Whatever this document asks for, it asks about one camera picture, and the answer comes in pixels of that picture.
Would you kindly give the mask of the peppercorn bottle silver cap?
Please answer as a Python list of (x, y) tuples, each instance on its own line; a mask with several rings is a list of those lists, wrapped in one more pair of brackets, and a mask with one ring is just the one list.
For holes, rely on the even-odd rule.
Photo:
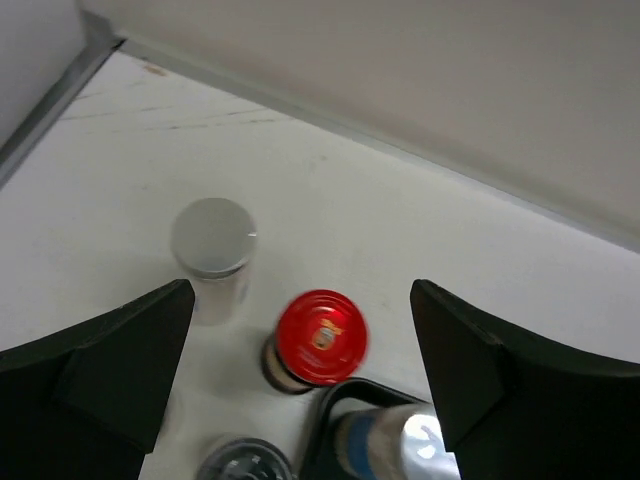
[(170, 248), (194, 288), (197, 324), (214, 326), (234, 317), (248, 292), (256, 246), (253, 217), (232, 200), (195, 200), (177, 215)]

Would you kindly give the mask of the peppercorn bottle blue label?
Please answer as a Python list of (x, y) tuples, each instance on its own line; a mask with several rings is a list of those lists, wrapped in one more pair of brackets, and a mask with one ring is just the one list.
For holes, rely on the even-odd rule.
[(461, 477), (430, 403), (347, 413), (337, 423), (333, 448), (341, 468), (358, 479)]

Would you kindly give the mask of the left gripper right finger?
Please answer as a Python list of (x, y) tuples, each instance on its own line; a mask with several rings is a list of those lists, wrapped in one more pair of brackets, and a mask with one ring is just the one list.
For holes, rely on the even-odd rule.
[(412, 316), (465, 479), (635, 479), (639, 367), (547, 339), (417, 280)]

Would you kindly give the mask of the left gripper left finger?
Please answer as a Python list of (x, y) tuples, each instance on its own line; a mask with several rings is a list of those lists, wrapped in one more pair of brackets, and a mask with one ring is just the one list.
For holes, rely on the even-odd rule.
[(4, 479), (136, 479), (153, 452), (194, 290), (165, 284), (1, 354)]

